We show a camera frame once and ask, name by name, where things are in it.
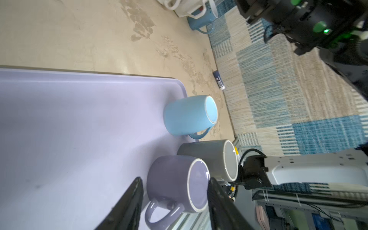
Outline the purple mug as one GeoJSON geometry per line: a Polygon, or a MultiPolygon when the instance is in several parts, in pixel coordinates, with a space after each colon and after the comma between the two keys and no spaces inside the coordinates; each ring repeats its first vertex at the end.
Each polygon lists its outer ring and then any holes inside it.
{"type": "Polygon", "coordinates": [[[210,173],[206,163],[185,155],[157,158],[147,177],[149,205],[145,222],[151,230],[165,230],[182,213],[201,213],[208,207],[210,173]]]}

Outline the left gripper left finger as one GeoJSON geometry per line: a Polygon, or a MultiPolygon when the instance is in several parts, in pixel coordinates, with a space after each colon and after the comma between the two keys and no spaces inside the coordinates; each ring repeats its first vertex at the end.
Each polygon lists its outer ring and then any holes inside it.
{"type": "Polygon", "coordinates": [[[143,202],[143,182],[136,177],[97,230],[137,230],[143,202]]]}

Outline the white round mug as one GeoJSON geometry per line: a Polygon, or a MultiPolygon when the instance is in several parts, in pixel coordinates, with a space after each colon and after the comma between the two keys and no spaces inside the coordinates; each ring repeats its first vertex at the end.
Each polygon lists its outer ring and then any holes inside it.
{"type": "Polygon", "coordinates": [[[181,0],[157,0],[157,2],[163,5],[166,9],[174,11],[180,5],[181,0]]]}

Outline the teal blue square mug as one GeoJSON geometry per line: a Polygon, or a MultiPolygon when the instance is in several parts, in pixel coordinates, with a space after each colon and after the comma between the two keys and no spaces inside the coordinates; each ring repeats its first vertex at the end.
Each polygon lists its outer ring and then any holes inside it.
{"type": "Polygon", "coordinates": [[[218,19],[218,10],[215,1],[208,1],[203,9],[194,11],[195,15],[187,17],[189,27],[194,31],[197,30],[203,34],[210,34],[214,31],[214,21],[218,19]]]}

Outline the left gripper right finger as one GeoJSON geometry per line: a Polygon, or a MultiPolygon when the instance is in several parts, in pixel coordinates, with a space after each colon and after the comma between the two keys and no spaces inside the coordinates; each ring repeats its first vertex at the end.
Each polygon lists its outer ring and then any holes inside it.
{"type": "Polygon", "coordinates": [[[213,177],[209,180],[207,196],[213,230],[253,229],[213,177]]]}

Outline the white tall mug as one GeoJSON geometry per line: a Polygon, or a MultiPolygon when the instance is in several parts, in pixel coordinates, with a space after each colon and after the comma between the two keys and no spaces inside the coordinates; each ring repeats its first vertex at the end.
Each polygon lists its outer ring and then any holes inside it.
{"type": "Polygon", "coordinates": [[[178,17],[191,17],[193,19],[199,19],[207,12],[206,0],[183,0],[179,6],[174,10],[178,17]],[[202,7],[200,13],[194,14],[196,10],[202,7]]]}

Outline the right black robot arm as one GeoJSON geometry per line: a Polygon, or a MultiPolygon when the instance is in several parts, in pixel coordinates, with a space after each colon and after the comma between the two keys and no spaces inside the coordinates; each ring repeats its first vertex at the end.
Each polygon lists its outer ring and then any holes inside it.
{"type": "MultiPolygon", "coordinates": [[[[283,34],[295,54],[318,48],[321,60],[355,89],[368,96],[367,1],[237,1],[249,24],[265,19],[271,35],[283,34]]],[[[234,181],[245,189],[286,183],[347,183],[367,186],[368,146],[326,154],[272,157],[248,149],[234,181]]]]}

